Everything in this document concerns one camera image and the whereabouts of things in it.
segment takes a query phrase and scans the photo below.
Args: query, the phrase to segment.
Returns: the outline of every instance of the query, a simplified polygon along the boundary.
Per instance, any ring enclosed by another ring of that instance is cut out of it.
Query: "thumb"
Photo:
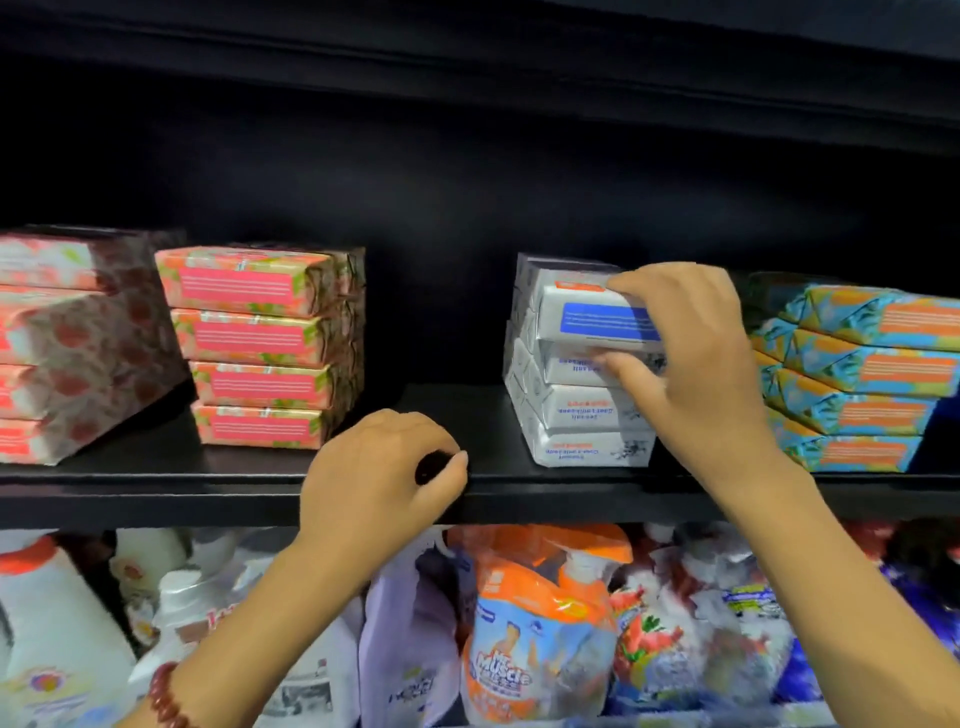
[[[636,408],[654,428],[666,406],[666,386],[663,380],[635,356],[625,352],[604,352],[596,361],[607,368],[627,390]]]
[[[437,476],[417,489],[414,495],[414,508],[418,513],[435,522],[441,514],[456,500],[467,486],[466,450],[460,450],[449,459],[446,467]]]

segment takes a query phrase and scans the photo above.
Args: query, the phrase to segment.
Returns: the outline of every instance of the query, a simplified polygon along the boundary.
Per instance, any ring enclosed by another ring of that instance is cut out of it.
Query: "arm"
[[[283,676],[362,585],[460,495],[465,452],[416,485],[418,463],[435,450],[460,448],[423,415],[389,410],[324,446],[303,481],[297,539],[174,670],[171,694],[191,725],[252,725]],[[146,701],[118,723],[157,726]]]
[[[598,358],[750,542],[837,721],[960,726],[960,665],[777,447],[730,277],[662,263],[609,286],[645,302],[668,368],[661,379],[628,354]]]

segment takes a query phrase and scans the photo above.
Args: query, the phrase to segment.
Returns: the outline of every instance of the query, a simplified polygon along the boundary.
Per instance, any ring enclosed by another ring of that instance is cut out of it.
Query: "forearm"
[[[750,542],[845,728],[960,725],[960,665],[833,517],[780,465],[721,501]]]
[[[259,584],[173,673],[171,694],[199,728],[245,728],[361,586],[335,545],[322,558],[282,551]],[[142,703],[119,728],[156,728]]]

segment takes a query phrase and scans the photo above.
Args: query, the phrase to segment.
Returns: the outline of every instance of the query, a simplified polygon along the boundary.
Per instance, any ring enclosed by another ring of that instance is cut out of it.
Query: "blue label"
[[[604,339],[660,340],[646,308],[599,303],[564,303],[560,331]]]

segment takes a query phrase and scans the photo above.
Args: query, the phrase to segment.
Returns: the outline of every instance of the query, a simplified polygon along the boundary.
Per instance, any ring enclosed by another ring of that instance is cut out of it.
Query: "stack of pink soap boxes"
[[[56,465],[187,379],[154,264],[181,240],[0,233],[0,462]]]
[[[364,385],[362,250],[156,254],[204,443],[317,449]]]

